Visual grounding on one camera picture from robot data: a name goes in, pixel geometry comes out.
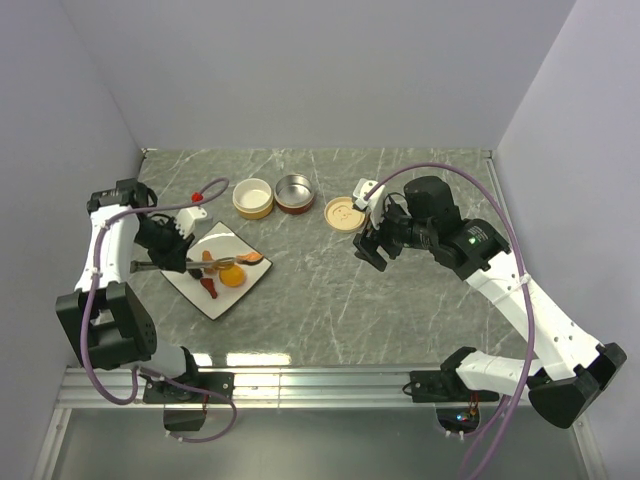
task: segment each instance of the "ceramic plate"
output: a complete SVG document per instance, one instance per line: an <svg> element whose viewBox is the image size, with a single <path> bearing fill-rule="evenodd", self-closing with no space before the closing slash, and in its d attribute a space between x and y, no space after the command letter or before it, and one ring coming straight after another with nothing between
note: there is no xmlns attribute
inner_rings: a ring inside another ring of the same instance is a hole
<svg viewBox="0 0 640 480"><path fill-rule="evenodd" d="M224 223L218 222L202 239L189 249L188 257L194 262L202 260L202 252L209 250L211 256L216 258L235 257L255 252L249 244L238 237ZM241 265L247 274L244 284L237 288L227 287L220 282L218 274L205 277L213 278L218 298L211 298L209 292L200 285L189 273L162 272L171 284L193 303L202 313L211 320L215 320L238 300L242 298L251 288L267 273L272 263L266 258L257 265Z"/></svg>

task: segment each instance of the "brown food item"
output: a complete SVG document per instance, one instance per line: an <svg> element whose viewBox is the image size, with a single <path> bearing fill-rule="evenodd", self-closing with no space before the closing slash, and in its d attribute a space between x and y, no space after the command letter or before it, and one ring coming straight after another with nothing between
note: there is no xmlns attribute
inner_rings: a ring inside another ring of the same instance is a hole
<svg viewBox="0 0 640 480"><path fill-rule="evenodd" d="M192 262L192 261L193 260L187 257L187 262ZM187 272L189 273L189 275L191 275L192 278L196 280L200 280L204 276L204 274L202 273L202 270L200 270L199 268L190 268L187 270Z"/></svg>
<svg viewBox="0 0 640 480"><path fill-rule="evenodd" d="M202 252L202 261L203 262L213 262L213 257L211 256L211 252L209 250L204 250ZM209 275L213 275L216 273L216 269L213 267L203 268L204 273L208 273Z"/></svg>
<svg viewBox="0 0 640 480"><path fill-rule="evenodd" d="M201 278L200 285L207 289L207 292L209 292L211 298L218 298L218 292L216 292L216 287L213 284L213 278Z"/></svg>
<svg viewBox="0 0 640 480"><path fill-rule="evenodd" d="M251 252L247 253L246 255L238 255L236 257L236 261L245 265L255 265L257 263L260 263L263 258L264 255L262 255L261 253Z"/></svg>

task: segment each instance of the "round lid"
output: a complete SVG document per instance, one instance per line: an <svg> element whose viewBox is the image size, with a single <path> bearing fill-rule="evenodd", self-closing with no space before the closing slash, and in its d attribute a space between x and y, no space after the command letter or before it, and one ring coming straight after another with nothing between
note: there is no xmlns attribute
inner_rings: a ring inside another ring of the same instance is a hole
<svg viewBox="0 0 640 480"><path fill-rule="evenodd" d="M338 197L331 200L324 209L327 223L338 232L351 233L364 223L364 213L353 208L349 197Z"/></svg>

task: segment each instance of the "marble surface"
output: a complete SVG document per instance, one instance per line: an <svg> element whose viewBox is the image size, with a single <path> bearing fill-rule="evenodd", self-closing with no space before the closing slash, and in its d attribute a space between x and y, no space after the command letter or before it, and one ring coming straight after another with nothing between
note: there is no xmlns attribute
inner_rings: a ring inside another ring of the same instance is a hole
<svg viewBox="0 0 640 480"><path fill-rule="evenodd" d="M325 223L326 202L350 195L361 177L379 179L400 166L424 161L462 167L491 186L480 150L149 151L140 180L158 193L161 204L184 202L210 179L229 177L230 188L207 205L207 211L274 266L216 321L200 313L159 272L138 273L130 283L161 338L209 354L216 365L228 359L323 366L440 362L465 345L522 357L525 343L511 325L427 252L405 250L379 273L355 258L353 234L335 232ZM258 177L273 186L288 173L306 175L317 188L308 213L291 216L274 209L252 221L235 212L231 193L237 182ZM433 173L422 169L413 177ZM499 225L488 202L470 184L449 172L439 174L451 185L463 216ZM392 190L402 191L411 177L407 173L394 179ZM135 256L145 258L144 251L137 249Z"/></svg>

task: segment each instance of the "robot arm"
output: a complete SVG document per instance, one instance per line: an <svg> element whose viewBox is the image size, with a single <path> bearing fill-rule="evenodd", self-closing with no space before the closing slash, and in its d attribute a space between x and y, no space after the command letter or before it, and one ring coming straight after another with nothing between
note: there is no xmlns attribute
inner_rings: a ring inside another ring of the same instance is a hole
<svg viewBox="0 0 640 480"><path fill-rule="evenodd" d="M114 215L155 206L153 190L136 179L121 180L116 188L91 195L87 210L92 234L87 261L74 292L58 297L56 313L78 359L82 313L91 287L98 232ZM151 261L163 270L186 271L186 256L196 222L207 217L201 207L180 210L175 217L127 215L106 232L100 252L101 273L89 326L89 355L95 368L146 367L181 382L193 382L197 367L186 348L158 339L155 326L127 280L133 244L147 249Z"/></svg>
<svg viewBox="0 0 640 480"><path fill-rule="evenodd" d="M462 219L449 186L439 177L420 177L405 185L408 213L384 187L365 201L375 183L362 179L354 191L356 208L369 213L363 231L354 239L356 256L384 271L386 261L379 247L390 259L403 248L429 250L438 263L495 305L525 339L527 313L520 287L527 283L538 359L528 372L525 391L546 420L568 428L609 385L626 360L624 351L615 343L602 345L582 330L529 275L519 278L506 240L484 220ZM523 363L463 347L443 363L438 393L444 390L452 399L462 391L512 396Z"/></svg>

